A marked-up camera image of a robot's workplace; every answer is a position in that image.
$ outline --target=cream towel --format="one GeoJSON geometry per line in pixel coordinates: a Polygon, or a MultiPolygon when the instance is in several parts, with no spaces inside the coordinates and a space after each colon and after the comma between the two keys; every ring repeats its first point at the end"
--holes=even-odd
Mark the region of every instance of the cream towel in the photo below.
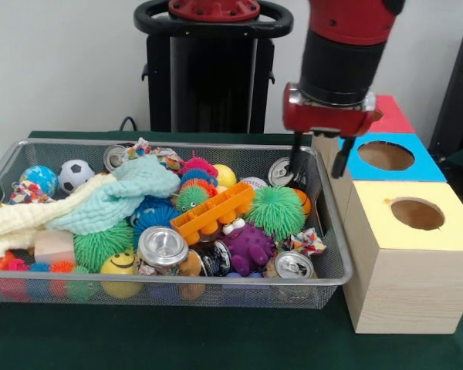
{"type": "Polygon", "coordinates": [[[75,193],[54,203],[16,204],[0,208],[0,258],[8,249],[26,249],[32,246],[36,231],[57,217],[72,212],[94,190],[105,183],[117,181],[113,175],[96,175],[79,187],[75,193]]]}

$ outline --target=yellow smiley ball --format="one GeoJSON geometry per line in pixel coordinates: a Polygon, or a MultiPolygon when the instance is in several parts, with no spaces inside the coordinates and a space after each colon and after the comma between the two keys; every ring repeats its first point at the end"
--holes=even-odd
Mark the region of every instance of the yellow smiley ball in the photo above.
{"type": "Polygon", "coordinates": [[[218,170],[218,185],[228,189],[236,185],[237,177],[230,167],[224,164],[215,164],[215,169],[218,170]]]}
{"type": "MultiPolygon", "coordinates": [[[[136,273],[135,257],[131,253],[117,253],[108,258],[101,267],[101,274],[120,274],[120,275],[134,275],[136,273]]],[[[139,293],[142,288],[141,283],[113,283],[110,281],[103,281],[101,283],[103,290],[114,298],[127,299],[139,293]]]]}

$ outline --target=metal basket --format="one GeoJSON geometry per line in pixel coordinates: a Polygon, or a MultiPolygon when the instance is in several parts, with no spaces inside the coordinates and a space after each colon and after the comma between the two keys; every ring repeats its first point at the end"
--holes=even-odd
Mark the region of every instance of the metal basket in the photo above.
{"type": "MultiPolygon", "coordinates": [[[[120,142],[93,140],[23,140],[12,146],[0,162],[0,188],[3,199],[12,192],[11,184],[30,166],[53,169],[71,159],[90,163],[96,172],[103,170],[103,153],[109,145],[120,142]]],[[[238,177],[268,178],[270,166],[288,156],[288,146],[246,146],[189,143],[151,143],[171,147],[182,158],[197,155],[211,163],[224,163],[238,177]]],[[[338,217],[326,169],[317,152],[302,148],[306,171],[306,193],[313,205],[306,226],[315,227],[327,249],[312,258],[316,279],[266,279],[233,277],[165,277],[112,274],[59,274],[0,271],[0,301],[90,304],[150,304],[202,307],[258,307],[320,309],[339,285],[352,274],[352,264],[338,217]],[[138,294],[128,299],[108,295],[101,284],[120,282],[120,290],[133,289],[138,294]],[[87,290],[88,298],[71,294],[87,290]]]]}

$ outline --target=black electrical cord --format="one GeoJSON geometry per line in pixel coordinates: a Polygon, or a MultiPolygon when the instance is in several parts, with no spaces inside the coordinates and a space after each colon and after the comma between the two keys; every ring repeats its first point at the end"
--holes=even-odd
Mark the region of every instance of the black electrical cord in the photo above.
{"type": "Polygon", "coordinates": [[[125,129],[125,125],[127,124],[127,122],[129,122],[132,124],[132,128],[134,131],[139,131],[137,129],[137,124],[136,124],[136,121],[133,120],[133,118],[131,116],[127,116],[123,119],[122,121],[122,124],[120,125],[120,128],[118,129],[119,131],[123,131],[123,129],[125,129]]]}

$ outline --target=wooden block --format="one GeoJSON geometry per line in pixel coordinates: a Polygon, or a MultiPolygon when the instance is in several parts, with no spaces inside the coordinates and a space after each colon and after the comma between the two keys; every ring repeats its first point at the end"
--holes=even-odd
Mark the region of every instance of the wooden block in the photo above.
{"type": "Polygon", "coordinates": [[[76,263],[74,238],[68,231],[42,230],[35,235],[36,262],[54,264],[60,261],[76,263]]]}
{"type": "Polygon", "coordinates": [[[343,287],[357,333],[450,334],[463,313],[463,205],[446,183],[354,181],[343,287]]]}
{"type": "MultiPolygon", "coordinates": [[[[342,140],[330,146],[330,160],[326,166],[333,168],[336,153],[342,140]]],[[[414,134],[368,133],[357,138],[350,154],[345,175],[330,179],[338,211],[346,214],[352,191],[352,180],[436,181],[446,178],[414,134]]]]}
{"type": "Polygon", "coordinates": [[[321,135],[313,136],[312,138],[312,149],[317,150],[321,154],[326,168],[330,162],[332,147],[337,145],[338,142],[336,139],[328,139],[321,135]]]}
{"type": "Polygon", "coordinates": [[[393,96],[377,97],[377,120],[372,123],[369,133],[414,133],[410,121],[403,114],[393,96]]]}

